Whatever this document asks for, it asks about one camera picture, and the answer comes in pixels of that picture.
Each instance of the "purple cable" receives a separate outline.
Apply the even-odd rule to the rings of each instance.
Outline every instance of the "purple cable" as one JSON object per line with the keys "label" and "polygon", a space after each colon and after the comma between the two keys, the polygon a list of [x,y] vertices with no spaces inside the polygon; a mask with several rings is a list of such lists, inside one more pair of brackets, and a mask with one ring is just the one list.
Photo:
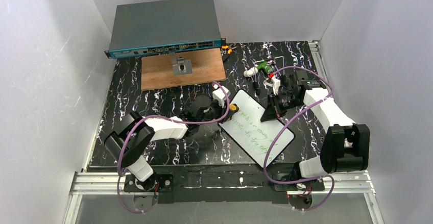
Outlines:
{"label": "purple cable", "polygon": [[[304,108],[304,109],[302,109],[299,113],[297,113],[295,116],[293,116],[284,126],[283,126],[283,128],[281,129],[281,131],[277,134],[277,136],[274,138],[274,140],[272,141],[272,143],[271,143],[271,145],[269,146],[269,149],[268,149],[268,151],[266,152],[266,155],[265,155],[265,157],[264,157],[264,165],[265,165],[265,167],[263,168],[263,172],[264,172],[264,175],[266,176],[266,178],[270,181],[270,182],[272,182],[272,183],[276,183],[276,184],[281,184],[281,185],[289,185],[289,184],[298,184],[298,183],[302,183],[302,182],[307,182],[307,181],[311,181],[311,180],[317,180],[317,179],[320,179],[321,177],[311,177],[311,178],[305,178],[305,179],[301,179],[301,180],[297,180],[297,181],[290,181],[290,182],[283,182],[283,181],[276,181],[276,180],[274,180],[274,179],[272,179],[269,175],[268,175],[268,171],[267,171],[267,167],[266,167],[266,164],[267,164],[267,162],[268,162],[268,158],[269,158],[269,154],[271,154],[271,150],[272,150],[272,148],[274,147],[274,145],[275,145],[275,143],[277,142],[277,140],[280,138],[280,136],[281,136],[281,134],[283,134],[283,132],[287,129],[287,127],[295,120],[295,119],[297,119],[299,116],[301,116],[301,114],[303,114],[303,113],[305,113],[306,111],[308,111],[308,110],[310,110],[312,107],[314,107],[315,105],[318,105],[318,104],[320,104],[320,103],[322,103],[324,100],[326,100],[327,98],[329,98],[329,97],[331,97],[332,96],[332,94],[334,93],[334,89],[332,88],[332,86],[324,79],[324,78],[322,78],[322,77],[320,77],[317,73],[315,73],[315,72],[313,72],[313,71],[310,71],[310,70],[308,70],[308,69],[306,69],[306,68],[303,68],[303,67],[296,67],[296,66],[287,66],[287,67],[283,67],[283,68],[280,68],[279,70],[277,70],[277,71],[275,71],[275,73],[278,73],[278,72],[280,72],[280,71],[282,71],[282,70],[284,70],[284,69],[287,69],[287,68],[295,68],[295,69],[300,69],[300,70],[305,70],[305,71],[307,71],[307,72],[309,72],[309,73],[312,73],[312,74],[314,74],[316,77],[318,77],[321,81],[323,81],[323,83],[325,83],[330,89],[331,89],[331,92],[329,93],[329,94],[327,94],[322,100],[320,100],[320,101],[317,101],[317,102],[315,102],[315,103],[313,103],[313,104],[311,104],[310,106],[308,106],[308,107],[306,107],[306,108]],[[332,177],[332,176],[330,176],[330,175],[326,175],[327,177],[330,177],[331,179],[332,179],[332,186],[331,186],[331,190],[329,191],[329,193],[326,195],[326,197],[320,202],[320,203],[318,203],[317,205],[315,205],[315,206],[313,206],[313,207],[311,207],[311,208],[308,208],[308,209],[305,209],[305,210],[313,210],[313,209],[315,209],[315,208],[317,208],[318,206],[321,206],[328,198],[329,198],[329,196],[331,195],[331,193],[332,193],[332,190],[334,189],[334,185],[335,185],[335,182],[334,182],[334,178]]]}
{"label": "purple cable", "polygon": [[142,118],[141,120],[139,120],[134,125],[134,127],[132,127],[131,131],[128,133],[128,136],[126,137],[125,142],[123,143],[122,150],[121,150],[121,153],[119,155],[119,160],[117,162],[117,174],[119,175],[119,179],[117,181],[117,196],[119,197],[119,200],[120,200],[121,204],[123,205],[123,207],[125,209],[127,209],[129,212],[137,213],[137,214],[145,213],[145,212],[148,212],[149,210],[151,210],[156,205],[156,204],[154,204],[150,208],[148,208],[146,210],[142,210],[142,211],[132,210],[132,209],[130,209],[130,208],[128,208],[126,206],[125,202],[123,202],[123,199],[122,199],[122,197],[120,195],[120,190],[119,190],[120,180],[121,180],[121,178],[127,172],[126,168],[122,169],[122,167],[121,167],[121,165],[122,165],[122,159],[123,159],[123,155],[125,154],[126,146],[128,145],[128,142],[129,142],[132,134],[134,134],[135,130],[138,128],[138,126],[140,126],[140,124],[142,124],[145,120],[147,120],[149,118],[162,118],[162,119],[169,120],[169,121],[172,121],[172,122],[175,122],[175,123],[183,123],[183,124],[186,124],[186,125],[207,125],[207,124],[210,124],[210,123],[215,123],[215,122],[221,121],[229,113],[229,110],[230,110],[230,108],[229,108],[229,106],[230,106],[230,99],[229,99],[229,96],[227,95],[226,91],[223,89],[223,87],[219,83],[217,83],[217,82],[212,82],[212,83],[216,84],[223,91],[223,94],[226,97],[226,102],[227,102],[227,106],[226,107],[227,107],[227,109],[226,109],[226,112],[223,114],[223,116],[221,116],[220,118],[213,119],[211,121],[193,122],[193,121],[172,120],[171,118],[167,118],[167,117],[164,117],[164,116],[161,116],[161,115],[149,115],[149,116],[146,116],[146,117]]}

